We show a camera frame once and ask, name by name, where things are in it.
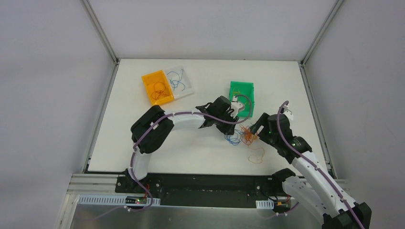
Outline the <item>aluminium frame rail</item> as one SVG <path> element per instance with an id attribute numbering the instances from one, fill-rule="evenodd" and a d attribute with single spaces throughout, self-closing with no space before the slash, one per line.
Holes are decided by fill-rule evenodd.
<path id="1" fill-rule="evenodd" d="M 96 15 L 96 12 L 94 11 L 91 3 L 89 0 L 81 0 L 81 4 L 84 7 L 84 10 L 86 11 L 99 39 L 101 40 L 107 54 L 109 55 L 110 59 L 112 60 L 112 62 L 114 63 L 114 65 L 118 65 L 118 61 L 119 58 L 117 57 L 117 55 L 115 54 L 113 47 L 110 43 L 110 41 L 108 40 L 108 37 L 104 31 L 104 29 L 102 28 L 102 25 Z"/>
<path id="2" fill-rule="evenodd" d="M 300 62 L 302 66 L 307 64 L 310 57 L 315 52 L 315 49 L 317 48 L 317 46 L 321 42 L 321 39 L 323 38 L 323 36 L 326 33 L 327 29 L 329 28 L 330 24 L 332 23 L 333 19 L 336 17 L 336 15 L 338 14 L 340 8 L 342 7 L 342 5 L 344 3 L 345 3 L 345 0 L 336 0 L 334 2 L 334 4 L 333 4 L 331 10 L 329 11 L 326 19 L 322 23 L 321 28 L 317 32 L 317 34 L 316 34 L 315 38 L 313 39 L 310 47 L 308 48 L 308 50 L 306 51 L 304 57 L 302 58 L 302 60 Z"/>

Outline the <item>green plastic bin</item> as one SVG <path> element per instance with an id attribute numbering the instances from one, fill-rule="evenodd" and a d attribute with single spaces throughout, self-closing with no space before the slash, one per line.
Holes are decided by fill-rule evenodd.
<path id="1" fill-rule="evenodd" d="M 230 92 L 229 98 L 232 99 L 233 96 L 238 94 L 243 94 L 247 96 L 250 102 L 245 97 L 238 97 L 237 100 L 245 104 L 245 109 L 238 113 L 239 117 L 253 117 L 255 98 L 254 98 L 254 84 L 249 82 L 230 82 Z"/>

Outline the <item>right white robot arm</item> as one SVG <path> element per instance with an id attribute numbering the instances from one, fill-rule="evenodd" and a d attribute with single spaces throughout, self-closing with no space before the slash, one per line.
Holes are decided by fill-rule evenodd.
<path id="1" fill-rule="evenodd" d="M 264 143 L 272 146 L 305 179 L 286 168 L 273 174 L 271 189 L 276 195 L 292 196 L 307 209 L 323 229 L 368 229 L 372 210 L 358 203 L 324 170 L 311 146 L 295 136 L 285 114 L 263 113 L 250 128 Z"/>

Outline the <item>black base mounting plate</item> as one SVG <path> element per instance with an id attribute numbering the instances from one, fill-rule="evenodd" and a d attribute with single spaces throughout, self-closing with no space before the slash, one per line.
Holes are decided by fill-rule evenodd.
<path id="1" fill-rule="evenodd" d="M 149 173 L 137 184 L 127 171 L 117 178 L 115 192 L 152 194 L 162 206 L 255 208 L 256 202 L 286 198 L 271 176 Z"/>

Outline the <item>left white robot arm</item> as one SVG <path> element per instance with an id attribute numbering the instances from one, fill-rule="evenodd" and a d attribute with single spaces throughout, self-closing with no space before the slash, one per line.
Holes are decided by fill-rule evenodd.
<path id="1" fill-rule="evenodd" d="M 159 105 L 152 106 L 130 128 L 133 153 L 127 168 L 128 188 L 134 193 L 146 188 L 144 178 L 148 174 L 151 154 L 162 146 L 172 131 L 215 125 L 224 135 L 233 135 L 235 126 L 242 122 L 237 114 L 244 107 L 236 98 L 229 100 L 224 96 L 186 111 L 170 113 Z"/>

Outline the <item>orange plastic bin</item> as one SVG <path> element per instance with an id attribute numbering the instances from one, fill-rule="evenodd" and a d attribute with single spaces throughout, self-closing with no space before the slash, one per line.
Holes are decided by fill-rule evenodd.
<path id="1" fill-rule="evenodd" d="M 174 96 L 163 70 L 141 77 L 151 105 L 162 105 L 174 101 Z"/>

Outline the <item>white translucent plastic bin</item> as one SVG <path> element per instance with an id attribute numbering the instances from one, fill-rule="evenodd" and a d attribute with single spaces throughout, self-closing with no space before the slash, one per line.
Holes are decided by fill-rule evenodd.
<path id="1" fill-rule="evenodd" d="M 194 94 L 195 89 L 192 81 L 182 65 L 163 70 L 163 72 L 166 75 L 175 100 Z"/>

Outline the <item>right aluminium frame rail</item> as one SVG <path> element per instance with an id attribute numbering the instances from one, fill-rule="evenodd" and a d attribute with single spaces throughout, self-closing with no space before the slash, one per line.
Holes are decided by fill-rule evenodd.
<path id="1" fill-rule="evenodd" d="M 304 57 L 302 58 L 302 60 L 300 62 L 302 66 L 307 64 L 310 57 L 315 52 L 315 49 L 317 48 L 317 46 L 321 42 L 321 39 L 323 38 L 323 36 L 326 33 L 327 29 L 329 28 L 330 24 L 332 23 L 333 19 L 336 17 L 336 15 L 338 14 L 340 8 L 342 7 L 342 5 L 344 3 L 345 3 L 345 0 L 336 0 L 334 2 L 334 4 L 333 4 L 331 10 L 329 11 L 326 19 L 322 23 L 321 28 L 317 32 L 317 34 L 316 34 L 315 38 L 313 39 L 310 47 L 308 48 L 308 50 L 306 51 Z"/>

